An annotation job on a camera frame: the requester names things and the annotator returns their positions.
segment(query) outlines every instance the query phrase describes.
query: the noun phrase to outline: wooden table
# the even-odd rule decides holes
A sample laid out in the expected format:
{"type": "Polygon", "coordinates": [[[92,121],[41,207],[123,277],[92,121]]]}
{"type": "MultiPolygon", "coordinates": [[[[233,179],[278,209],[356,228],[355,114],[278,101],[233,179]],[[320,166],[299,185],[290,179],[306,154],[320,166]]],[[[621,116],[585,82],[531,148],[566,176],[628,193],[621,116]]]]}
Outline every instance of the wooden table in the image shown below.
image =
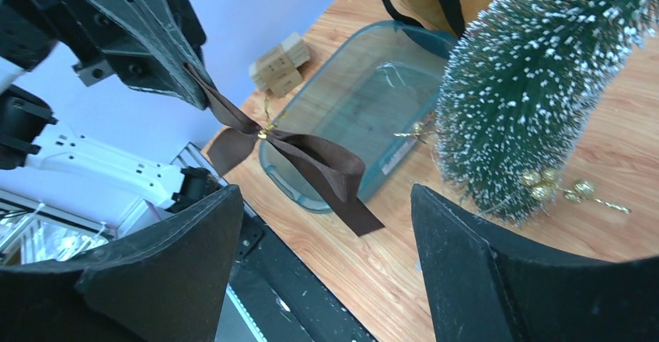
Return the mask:
{"type": "MultiPolygon", "coordinates": [[[[304,35],[312,50],[312,60],[302,69],[305,79],[350,35],[388,18],[380,0],[336,0],[304,35]]],[[[508,228],[549,246],[605,260],[659,253],[657,71],[659,40],[650,39],[647,49],[636,51],[608,87],[563,176],[567,183],[581,177],[593,180],[600,198],[624,203],[632,214],[559,200],[549,207],[549,216],[508,228]]],[[[271,101],[272,113],[293,95],[271,101]]],[[[242,109],[264,123],[261,92],[252,94],[242,109]]],[[[270,227],[378,340],[434,341],[423,278],[414,268],[418,258],[409,194],[414,183],[422,183],[453,201],[459,196],[442,185],[431,147],[417,147],[369,201],[386,229],[360,239],[335,215],[310,214],[286,198],[263,172],[257,152],[226,179],[240,185],[246,201],[270,227]]]]}

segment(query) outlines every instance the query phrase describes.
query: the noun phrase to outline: black strap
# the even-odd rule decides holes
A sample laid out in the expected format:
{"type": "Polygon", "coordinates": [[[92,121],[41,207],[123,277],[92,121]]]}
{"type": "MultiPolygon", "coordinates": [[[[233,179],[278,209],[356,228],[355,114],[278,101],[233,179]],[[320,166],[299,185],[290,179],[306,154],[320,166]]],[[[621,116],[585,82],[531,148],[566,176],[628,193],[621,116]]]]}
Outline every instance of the black strap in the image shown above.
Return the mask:
{"type": "MultiPolygon", "coordinates": [[[[462,6],[460,0],[438,0],[441,9],[444,11],[448,25],[453,29],[453,32],[458,37],[465,33],[465,17],[462,14],[462,6]]],[[[409,16],[405,16],[398,12],[391,3],[391,0],[382,0],[382,3],[387,10],[387,13],[395,20],[406,25],[423,27],[419,21],[409,16]]]]}

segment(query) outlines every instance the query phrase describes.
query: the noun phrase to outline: clear plastic container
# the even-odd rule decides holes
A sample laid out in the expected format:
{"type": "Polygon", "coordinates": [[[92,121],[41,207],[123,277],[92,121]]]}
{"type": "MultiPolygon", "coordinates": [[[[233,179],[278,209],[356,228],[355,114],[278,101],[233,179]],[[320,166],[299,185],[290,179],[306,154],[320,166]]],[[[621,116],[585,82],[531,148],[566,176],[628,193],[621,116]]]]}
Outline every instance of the clear plastic container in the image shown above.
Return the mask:
{"type": "MultiPolygon", "coordinates": [[[[434,112],[438,88],[456,40],[393,21],[359,30],[323,65],[276,120],[283,131],[314,134],[360,157],[366,172],[358,196],[369,200],[419,142],[395,136],[434,112]]],[[[293,201],[331,212],[300,173],[265,141],[266,174],[293,201]]]]}

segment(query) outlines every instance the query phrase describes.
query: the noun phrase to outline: miniature christmas tree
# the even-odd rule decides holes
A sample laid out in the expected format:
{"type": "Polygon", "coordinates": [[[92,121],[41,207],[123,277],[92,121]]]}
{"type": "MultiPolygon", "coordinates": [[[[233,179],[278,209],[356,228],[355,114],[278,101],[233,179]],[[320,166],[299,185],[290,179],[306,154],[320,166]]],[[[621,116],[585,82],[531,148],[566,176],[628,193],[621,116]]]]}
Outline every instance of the miniature christmas tree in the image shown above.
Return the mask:
{"type": "Polygon", "coordinates": [[[658,13],[659,0],[495,0],[445,72],[445,181],[507,221],[539,210],[556,190],[542,181],[557,182],[602,90],[654,34],[658,13]]]}

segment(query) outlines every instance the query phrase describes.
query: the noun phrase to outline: brown ribbon bow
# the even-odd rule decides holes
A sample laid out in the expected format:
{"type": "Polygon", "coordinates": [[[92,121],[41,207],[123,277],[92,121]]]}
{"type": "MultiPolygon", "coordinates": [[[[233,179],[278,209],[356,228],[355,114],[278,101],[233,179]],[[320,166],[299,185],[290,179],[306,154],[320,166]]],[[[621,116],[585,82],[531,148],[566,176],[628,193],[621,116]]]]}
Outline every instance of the brown ribbon bow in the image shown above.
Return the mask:
{"type": "Polygon", "coordinates": [[[184,68],[206,93],[215,117],[228,127],[208,149],[208,156],[219,175],[225,175],[245,160],[259,139],[268,141],[357,236],[384,228],[357,198],[364,161],[344,147],[318,136],[292,134],[274,126],[261,127],[206,83],[192,65],[186,63],[184,68]]]}

